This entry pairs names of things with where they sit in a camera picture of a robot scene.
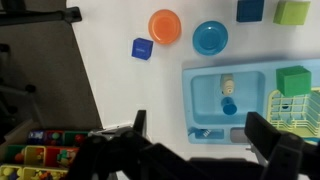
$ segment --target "dark blue cube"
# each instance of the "dark blue cube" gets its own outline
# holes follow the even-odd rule
[[[237,21],[255,22],[262,21],[264,0],[238,1]]]
[[[153,41],[137,38],[133,41],[132,57],[148,60],[152,53]]]

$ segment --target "toy sink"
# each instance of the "toy sink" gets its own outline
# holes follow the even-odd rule
[[[304,66],[311,71],[313,77],[320,76],[320,60],[279,61],[184,70],[183,96],[189,142],[247,144],[247,138],[243,133],[247,112],[255,111],[267,118],[268,104],[272,104],[268,98],[276,91],[276,69],[295,65]],[[237,107],[233,115],[225,114],[221,105],[221,101],[226,97],[220,87],[221,76],[224,74],[233,75],[234,92],[228,96],[233,99]],[[312,78],[312,86],[320,87],[320,79]],[[275,118],[271,124],[278,123],[281,128],[286,125],[274,121]],[[319,129],[312,130],[312,137],[320,134]]]

